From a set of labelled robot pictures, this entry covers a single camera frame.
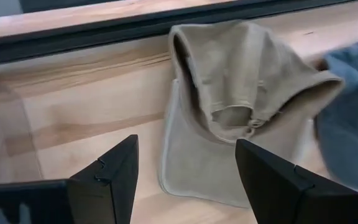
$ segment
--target gray cloth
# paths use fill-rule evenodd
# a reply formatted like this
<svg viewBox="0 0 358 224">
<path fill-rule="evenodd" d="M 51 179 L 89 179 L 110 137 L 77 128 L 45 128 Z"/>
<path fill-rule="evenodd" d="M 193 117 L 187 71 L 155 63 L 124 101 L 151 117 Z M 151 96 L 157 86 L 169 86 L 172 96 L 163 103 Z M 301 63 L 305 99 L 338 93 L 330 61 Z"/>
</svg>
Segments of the gray cloth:
<svg viewBox="0 0 358 224">
<path fill-rule="evenodd" d="M 309 120 L 342 81 L 244 21 L 175 26 L 169 46 L 177 90 L 167 110 L 160 185 L 173 195 L 247 207 L 235 141 L 246 138 L 296 163 Z"/>
<path fill-rule="evenodd" d="M 358 189 L 358 43 L 327 54 L 325 61 L 346 87 L 318 115 L 321 152 L 331 175 Z"/>
</svg>

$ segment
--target wooden surface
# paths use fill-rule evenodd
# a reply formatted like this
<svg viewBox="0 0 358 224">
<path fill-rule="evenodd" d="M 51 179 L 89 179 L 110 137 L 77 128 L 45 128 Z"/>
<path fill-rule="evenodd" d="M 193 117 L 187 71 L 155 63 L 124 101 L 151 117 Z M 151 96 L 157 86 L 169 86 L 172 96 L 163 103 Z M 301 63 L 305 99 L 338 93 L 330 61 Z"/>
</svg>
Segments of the wooden surface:
<svg viewBox="0 0 358 224">
<path fill-rule="evenodd" d="M 358 2 L 257 19 L 303 58 L 358 41 Z M 0 84 L 24 100 L 46 179 L 69 177 L 130 134 L 139 135 L 140 170 L 132 223 L 255 223 L 251 210 L 163 193 L 157 182 L 163 113 L 172 73 L 167 37 L 0 65 Z M 0 96 L 0 105 L 10 98 Z M 25 167 L 31 152 L 11 139 Z M 314 142 L 302 163 L 326 175 Z"/>
<path fill-rule="evenodd" d="M 0 17 L 0 36 L 235 0 L 123 0 Z"/>
</svg>

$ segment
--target blue-gray fabric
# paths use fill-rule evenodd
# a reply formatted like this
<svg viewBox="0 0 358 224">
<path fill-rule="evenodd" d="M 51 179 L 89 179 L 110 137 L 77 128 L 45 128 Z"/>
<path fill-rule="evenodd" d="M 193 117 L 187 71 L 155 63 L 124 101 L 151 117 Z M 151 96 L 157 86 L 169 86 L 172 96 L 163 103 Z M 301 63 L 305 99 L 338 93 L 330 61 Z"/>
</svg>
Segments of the blue-gray fabric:
<svg viewBox="0 0 358 224">
<path fill-rule="evenodd" d="M 358 189 L 358 43 L 325 60 L 346 87 L 317 117 L 321 152 L 332 176 Z"/>
</svg>

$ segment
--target black metal rail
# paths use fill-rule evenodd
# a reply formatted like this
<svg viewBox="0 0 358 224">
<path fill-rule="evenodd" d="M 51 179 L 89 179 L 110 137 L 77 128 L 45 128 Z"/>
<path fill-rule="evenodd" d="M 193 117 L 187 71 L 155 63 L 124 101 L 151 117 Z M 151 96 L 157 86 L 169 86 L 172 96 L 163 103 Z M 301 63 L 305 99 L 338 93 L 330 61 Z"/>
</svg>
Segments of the black metal rail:
<svg viewBox="0 0 358 224">
<path fill-rule="evenodd" d="M 0 63 L 167 34 L 171 26 L 253 19 L 357 0 L 238 0 L 0 37 Z"/>
</svg>

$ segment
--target beige cloth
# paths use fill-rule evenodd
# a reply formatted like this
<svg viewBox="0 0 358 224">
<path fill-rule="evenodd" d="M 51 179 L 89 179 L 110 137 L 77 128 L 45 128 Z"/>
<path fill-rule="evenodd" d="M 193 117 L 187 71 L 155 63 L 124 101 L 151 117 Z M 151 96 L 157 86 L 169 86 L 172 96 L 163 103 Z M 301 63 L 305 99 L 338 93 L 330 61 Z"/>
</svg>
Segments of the beige cloth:
<svg viewBox="0 0 358 224">
<path fill-rule="evenodd" d="M 269 30 L 248 22 L 175 26 L 169 45 L 179 89 L 178 106 L 169 110 L 180 111 L 168 112 L 167 122 L 176 113 L 186 124 L 166 127 L 161 186 L 174 195 L 246 207 L 235 167 L 236 139 L 296 163 L 309 120 L 343 82 L 303 63 Z M 192 136 L 180 140 L 186 142 L 178 142 L 191 130 Z"/>
</svg>

